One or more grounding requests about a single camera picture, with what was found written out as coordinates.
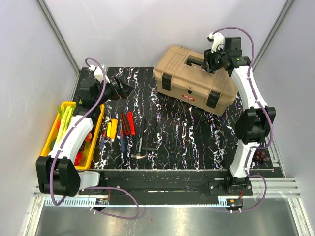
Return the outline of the tan plastic tool box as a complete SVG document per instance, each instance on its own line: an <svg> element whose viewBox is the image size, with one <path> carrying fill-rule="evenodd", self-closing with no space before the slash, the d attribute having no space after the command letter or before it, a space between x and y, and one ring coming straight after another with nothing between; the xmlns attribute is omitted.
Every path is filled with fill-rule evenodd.
<svg viewBox="0 0 315 236"><path fill-rule="evenodd" d="M224 69L214 73L202 69L203 61L200 53L170 46L153 69L157 91L222 116L236 99L236 84Z"/></svg>

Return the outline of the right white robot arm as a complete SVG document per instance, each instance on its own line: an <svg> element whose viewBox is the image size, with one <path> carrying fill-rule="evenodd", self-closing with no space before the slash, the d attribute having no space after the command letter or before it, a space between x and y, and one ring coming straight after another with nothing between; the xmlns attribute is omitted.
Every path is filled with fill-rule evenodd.
<svg viewBox="0 0 315 236"><path fill-rule="evenodd" d="M238 139L234 160L223 183L218 185L219 190L234 195L242 193L249 185L250 162L255 151L270 145L265 143L265 138L273 137L276 110L267 105L259 92L251 61L242 55L241 38L225 38L221 33L210 33L207 39L212 46L204 51L203 67L211 73L225 69L236 84L243 103L243 113L234 128Z"/></svg>

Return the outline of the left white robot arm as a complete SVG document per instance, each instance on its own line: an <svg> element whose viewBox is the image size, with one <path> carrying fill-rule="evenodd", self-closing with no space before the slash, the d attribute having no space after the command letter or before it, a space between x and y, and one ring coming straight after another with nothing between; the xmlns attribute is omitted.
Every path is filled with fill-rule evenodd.
<svg viewBox="0 0 315 236"><path fill-rule="evenodd" d="M76 170L74 162L77 153L88 133L95 129L94 121L100 114L100 105L107 100L127 99L133 87L115 78L116 84L103 75L102 90L98 91L98 82L93 87L91 98L82 98L82 104L75 109L87 109L84 115L73 115L65 134L55 141L52 151L47 156L40 156L36 161L36 172L41 193L63 198L74 197L79 190L90 188L95 194L105 192L107 183L95 171Z"/></svg>

